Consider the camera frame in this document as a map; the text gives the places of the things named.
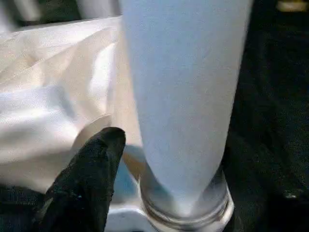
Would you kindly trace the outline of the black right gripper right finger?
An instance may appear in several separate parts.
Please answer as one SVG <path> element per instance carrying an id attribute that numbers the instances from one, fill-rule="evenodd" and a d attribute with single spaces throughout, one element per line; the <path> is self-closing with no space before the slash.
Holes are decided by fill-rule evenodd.
<path id="1" fill-rule="evenodd" d="M 265 149 L 225 149 L 223 167 L 235 210 L 226 232 L 307 232 L 309 193 Z"/>

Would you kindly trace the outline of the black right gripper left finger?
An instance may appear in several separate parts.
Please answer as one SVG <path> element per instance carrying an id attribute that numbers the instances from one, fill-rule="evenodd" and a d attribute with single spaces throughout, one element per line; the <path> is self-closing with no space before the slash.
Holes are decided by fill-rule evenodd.
<path id="1" fill-rule="evenodd" d="M 38 207 L 38 231 L 104 231 L 125 144 L 117 127 L 93 135 L 47 190 Z"/>

